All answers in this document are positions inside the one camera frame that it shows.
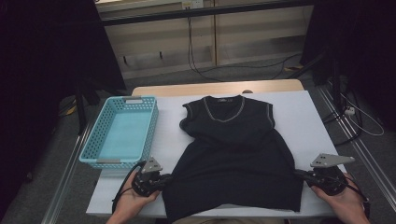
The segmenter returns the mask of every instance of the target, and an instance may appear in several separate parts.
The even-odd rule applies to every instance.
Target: black sweater vest
[[[272,105],[238,95],[183,106],[188,115],[180,128],[195,140],[163,191],[169,221],[226,203],[300,210],[303,181],[274,129]]]

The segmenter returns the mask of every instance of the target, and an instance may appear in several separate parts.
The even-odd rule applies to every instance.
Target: gray carpet
[[[264,66],[272,63],[278,63],[279,60],[259,61],[243,63],[238,65],[244,66]],[[285,62],[286,66],[298,64],[299,57],[294,57]],[[203,73],[204,76],[216,78],[222,81],[242,81],[242,80],[263,80],[273,77],[283,78],[290,75],[288,72],[279,71],[282,64],[268,68],[247,68],[247,67],[227,67],[212,70]],[[309,91],[319,114],[325,117],[330,114],[320,96],[320,88],[316,87],[312,81],[310,73],[300,77],[304,87]],[[215,82],[215,80],[201,77],[193,71],[175,72],[172,74],[163,74],[155,77],[140,77],[125,80],[127,92],[130,94],[135,87],[152,86],[152,85],[170,85],[185,83],[206,83]],[[110,96],[106,93],[99,92],[105,99]],[[62,104],[66,104],[70,99],[65,99]],[[359,98],[361,108],[371,116],[375,117],[375,112],[368,106],[364,99]],[[86,105],[85,109],[91,119],[100,110],[100,106]],[[379,130],[375,124],[367,117],[363,116],[364,128],[371,132],[377,133]],[[340,125],[334,121],[326,124],[334,143],[339,143],[347,139],[346,135],[340,128]],[[78,139],[78,115],[74,113],[70,116],[60,118],[48,147],[44,155],[38,162],[33,171],[33,181],[21,186],[18,196],[9,207],[6,216],[1,223],[40,223],[46,214],[55,190],[61,180],[73,148]],[[386,130],[382,136],[371,136],[362,133],[361,141],[369,148],[375,160],[378,162],[389,180],[394,183],[396,180],[396,167],[393,165],[396,159],[396,132]],[[347,170],[352,173],[360,184],[361,189],[370,198],[372,203],[372,223],[394,223],[396,213],[389,205],[389,202],[378,185],[374,182],[371,174],[368,172],[357,151],[352,144],[345,144],[337,148],[340,155],[353,156],[357,161],[346,166]],[[105,223],[106,218],[91,217],[85,214],[88,207],[94,186],[99,176],[99,171],[92,169],[84,163],[77,163],[76,171],[70,183],[69,191],[64,199],[62,209],[57,216],[57,223]],[[319,223],[320,218],[292,220],[291,223]],[[152,223],[153,219],[137,218],[131,223]]]

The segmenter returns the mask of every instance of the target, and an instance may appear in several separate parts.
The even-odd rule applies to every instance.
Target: basket handle
[[[103,163],[107,163],[107,164],[121,164],[121,160],[120,159],[97,159],[96,163],[99,163],[99,164],[103,164]]]
[[[143,102],[142,96],[122,96],[125,104],[141,104]]]

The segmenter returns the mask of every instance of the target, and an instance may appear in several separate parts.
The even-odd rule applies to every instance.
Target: v-neck collar
[[[240,104],[238,112],[236,112],[236,114],[233,115],[232,117],[230,117],[229,119],[216,119],[213,116],[213,114],[210,112],[210,108],[209,108],[208,102],[210,104],[218,104],[216,101],[222,100],[222,99],[226,100],[226,101],[227,100],[233,100],[233,101],[236,101],[236,102],[238,102]],[[206,96],[204,98],[204,104],[205,104],[206,112],[207,112],[207,114],[209,115],[209,117],[211,119],[216,120],[216,121],[220,121],[220,122],[228,122],[230,120],[235,119],[236,117],[238,117],[239,114],[241,114],[241,112],[242,112],[242,110],[243,110],[243,108],[245,106],[245,97],[243,97],[241,95],[237,95],[237,96],[234,96],[234,97],[222,97],[222,98],[215,98],[215,97],[212,97],[212,96]]]

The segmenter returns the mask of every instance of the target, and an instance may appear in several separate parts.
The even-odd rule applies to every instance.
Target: armhole
[[[187,110],[187,116],[186,118],[184,118],[180,123],[179,123],[179,127],[182,130],[185,130],[185,127],[187,126],[187,123],[192,120],[192,108],[189,104],[184,104],[183,107],[186,108]]]
[[[271,123],[271,127],[275,128],[275,120],[274,120],[274,114],[273,114],[273,105],[267,103],[267,107],[265,109],[265,113],[266,113],[268,121]]]

